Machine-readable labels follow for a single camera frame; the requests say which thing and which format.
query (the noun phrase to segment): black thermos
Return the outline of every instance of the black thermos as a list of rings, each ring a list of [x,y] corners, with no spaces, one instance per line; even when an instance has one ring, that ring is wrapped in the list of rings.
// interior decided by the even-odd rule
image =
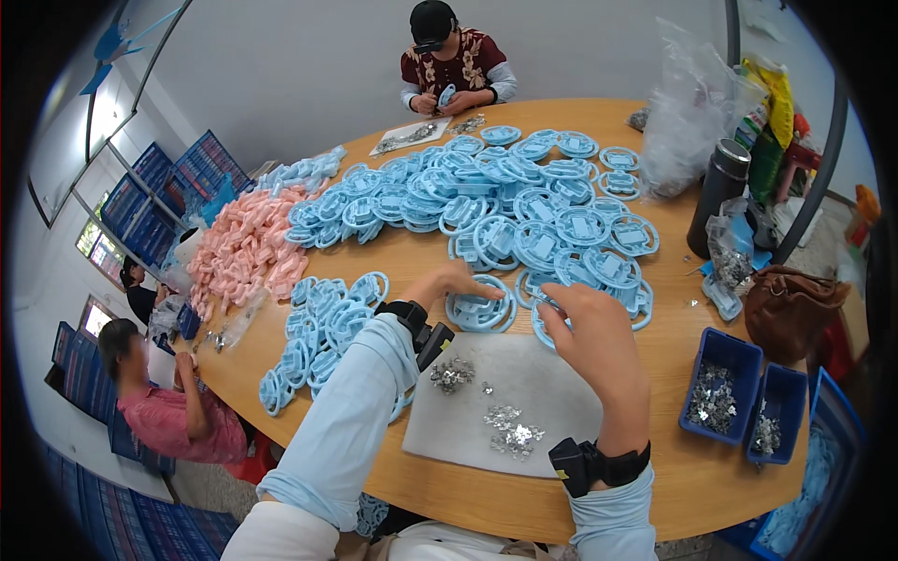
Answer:
[[[705,171],[705,182],[701,187],[695,215],[692,216],[692,224],[686,234],[689,249],[702,259],[711,259],[705,223],[709,216],[720,212],[720,203],[743,194],[751,162],[752,156],[735,140],[718,140]]]

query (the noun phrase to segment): person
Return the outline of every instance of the person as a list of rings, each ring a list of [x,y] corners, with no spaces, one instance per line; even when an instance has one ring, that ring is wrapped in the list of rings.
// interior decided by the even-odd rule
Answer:
[[[603,403],[596,447],[607,457],[643,452],[648,448],[648,377],[639,364],[627,311],[610,295],[584,285],[546,284],[542,290],[570,318],[572,329],[561,313],[539,308],[559,355]],[[492,300],[502,296],[502,291],[475,282],[462,260],[455,259],[416,280],[401,300],[428,310],[445,293]],[[256,487],[260,501],[231,537],[223,561],[333,558],[339,532],[356,527],[357,499],[397,392],[415,384],[418,374],[409,329],[395,314],[375,315],[312,403],[277,468]],[[609,487],[599,480],[586,495],[569,498],[577,525],[570,542],[581,559],[657,559],[655,528],[648,522],[654,478],[648,462],[631,483]],[[392,531],[398,535],[382,537],[353,558],[526,558],[500,555],[520,543],[437,521],[393,525]],[[539,557],[542,550],[533,553],[545,558]]]
[[[156,291],[153,292],[149,288],[144,288],[140,284],[146,278],[146,270],[139,266],[131,256],[125,256],[125,263],[119,271],[119,279],[121,285],[125,287],[125,295],[128,297],[128,305],[137,318],[144,322],[144,325],[150,325],[150,314],[153,308],[159,305],[159,302],[165,300],[169,295],[167,286],[156,282]]]
[[[189,353],[175,355],[174,388],[166,390],[149,381],[146,340],[133,321],[109,321],[97,347],[116,384],[116,407],[150,450],[198,463],[231,464],[246,457],[255,429],[211,391],[199,391]]]
[[[459,27],[455,12],[440,0],[424,0],[409,18],[415,43],[401,58],[402,105],[421,115],[455,115],[471,107],[515,97],[517,79],[506,56],[482,31]],[[437,107],[446,87],[455,94]]]

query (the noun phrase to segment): person in pink shirt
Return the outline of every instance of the person in pink shirt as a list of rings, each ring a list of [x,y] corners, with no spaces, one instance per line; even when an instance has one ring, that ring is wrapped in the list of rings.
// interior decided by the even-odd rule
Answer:
[[[116,384],[116,407],[150,450],[199,463],[231,464],[246,457],[255,429],[211,391],[197,389],[190,354],[175,356],[175,389],[165,390],[150,384],[146,340],[133,321],[107,323],[97,346]]]

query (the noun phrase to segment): pink shirt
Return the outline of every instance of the pink shirt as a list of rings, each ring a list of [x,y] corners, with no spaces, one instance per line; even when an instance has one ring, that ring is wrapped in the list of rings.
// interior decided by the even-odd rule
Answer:
[[[150,450],[177,460],[237,463],[246,457],[246,433],[237,414],[211,391],[201,391],[209,436],[187,437],[187,396],[179,391],[148,388],[119,399],[116,407],[128,426]]]

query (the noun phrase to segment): wooden table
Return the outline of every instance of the wooden table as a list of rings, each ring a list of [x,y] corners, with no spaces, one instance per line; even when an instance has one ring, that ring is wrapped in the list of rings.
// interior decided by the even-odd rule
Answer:
[[[582,131],[601,146],[622,145],[639,151],[642,136],[624,125],[641,101],[544,100],[482,108],[488,125],[514,125],[528,135],[541,128]],[[463,113],[455,122],[475,114]],[[377,167],[389,157],[422,150],[399,150],[374,160],[367,156],[382,132],[346,143],[348,155],[340,173],[356,162]],[[451,137],[443,136],[438,144]],[[550,158],[558,158],[557,148]],[[807,454],[807,409],[792,461],[767,465],[759,473],[744,450],[687,433],[677,425],[688,389],[701,331],[712,326],[748,340],[742,317],[727,325],[703,296],[701,275],[687,275],[701,264],[686,245],[686,231],[698,198],[688,191],[663,203],[629,203],[657,228],[660,250],[639,258],[644,278],[655,291],[651,323],[637,332],[639,354],[651,376],[651,441],[655,486],[650,520],[657,539],[679,539],[719,530],[794,499],[800,489]],[[384,227],[364,246],[350,241],[326,250],[310,250],[308,275],[342,277],[351,285],[362,274],[379,270],[390,278],[390,299],[396,298],[425,271],[447,259],[446,238],[437,232],[412,233]],[[516,271],[492,274],[513,286]],[[258,313],[239,345],[216,354],[209,345],[198,351],[203,381],[237,413],[263,433],[287,446],[312,404],[308,388],[270,417],[259,403],[259,380],[279,360],[286,343],[288,305],[269,301]],[[432,323],[447,322],[442,302],[431,311]],[[209,327],[217,331],[222,318]],[[532,333],[530,314],[519,313],[511,333]],[[414,456],[402,451],[409,410],[387,429],[365,491],[388,503],[430,518],[497,536],[566,543],[574,532],[568,498],[557,479],[505,475]]]

